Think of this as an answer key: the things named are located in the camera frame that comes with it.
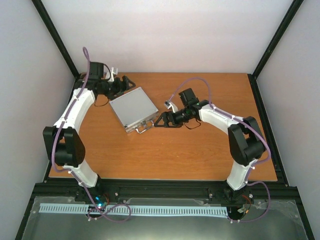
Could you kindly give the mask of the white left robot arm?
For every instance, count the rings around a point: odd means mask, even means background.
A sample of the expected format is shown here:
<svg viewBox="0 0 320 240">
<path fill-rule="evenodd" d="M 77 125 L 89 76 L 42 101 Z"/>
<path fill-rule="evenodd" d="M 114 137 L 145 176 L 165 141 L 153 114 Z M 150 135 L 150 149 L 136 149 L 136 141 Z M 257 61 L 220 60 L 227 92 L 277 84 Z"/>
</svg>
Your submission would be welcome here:
<svg viewBox="0 0 320 240">
<path fill-rule="evenodd" d="M 43 129 L 48 159 L 57 173 L 67 172 L 92 201 L 103 198 L 104 188 L 97 184 L 99 175 L 85 160 L 86 149 L 79 136 L 81 124 L 99 95 L 114 100 L 136 85 L 127 76 L 118 77 L 117 69 L 102 62 L 89 62 L 88 71 L 74 84 L 71 99 L 62 116 L 53 126 Z"/>
</svg>

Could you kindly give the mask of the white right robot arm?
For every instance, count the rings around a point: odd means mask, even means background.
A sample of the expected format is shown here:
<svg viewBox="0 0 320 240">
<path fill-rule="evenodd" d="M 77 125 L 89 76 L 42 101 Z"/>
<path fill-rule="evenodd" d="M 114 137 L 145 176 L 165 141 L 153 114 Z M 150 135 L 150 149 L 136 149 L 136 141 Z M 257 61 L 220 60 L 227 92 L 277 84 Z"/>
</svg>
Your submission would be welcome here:
<svg viewBox="0 0 320 240">
<path fill-rule="evenodd" d="M 227 134 L 233 164 L 220 195 L 229 203 L 235 202 L 247 185 L 251 170 L 263 153 L 270 150 L 257 120 L 252 116 L 234 116 L 208 100 L 200 101 L 191 88 L 180 92 L 179 97 L 184 108 L 179 110 L 171 100 L 167 100 L 164 105 L 168 110 L 159 116 L 154 127 L 181 128 L 194 119 L 199 124 L 210 124 Z"/>
</svg>

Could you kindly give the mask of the aluminium poker case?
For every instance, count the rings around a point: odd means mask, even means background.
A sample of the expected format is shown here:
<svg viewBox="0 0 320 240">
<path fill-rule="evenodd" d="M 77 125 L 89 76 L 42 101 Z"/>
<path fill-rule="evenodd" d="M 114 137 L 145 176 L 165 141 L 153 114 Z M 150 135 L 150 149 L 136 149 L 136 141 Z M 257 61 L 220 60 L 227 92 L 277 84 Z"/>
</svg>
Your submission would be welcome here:
<svg viewBox="0 0 320 240">
<path fill-rule="evenodd" d="M 127 133 L 136 131 L 142 134 L 151 129 L 159 113 L 141 87 L 117 97 L 109 104 Z"/>
</svg>

